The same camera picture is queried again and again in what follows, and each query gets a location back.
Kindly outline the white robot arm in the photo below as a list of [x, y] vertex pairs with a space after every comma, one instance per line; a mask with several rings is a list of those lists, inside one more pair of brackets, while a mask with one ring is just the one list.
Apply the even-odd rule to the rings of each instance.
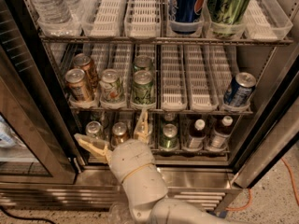
[[78, 110], [74, 137], [87, 161], [102, 163], [125, 193], [135, 224], [171, 220], [195, 224], [187, 209], [221, 212], [242, 190], [230, 149], [207, 149], [213, 123], [224, 113], [192, 110]]

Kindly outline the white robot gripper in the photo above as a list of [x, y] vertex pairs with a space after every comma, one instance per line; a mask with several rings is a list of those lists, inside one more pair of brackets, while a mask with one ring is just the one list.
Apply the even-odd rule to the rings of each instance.
[[141, 111], [135, 126], [134, 139], [127, 140], [113, 151], [109, 149], [109, 142], [106, 140], [96, 139], [80, 133], [76, 133], [74, 137], [78, 144], [89, 151], [98, 161], [108, 164], [111, 172], [120, 183], [131, 172], [155, 163], [151, 150], [146, 145], [149, 142], [147, 109]]

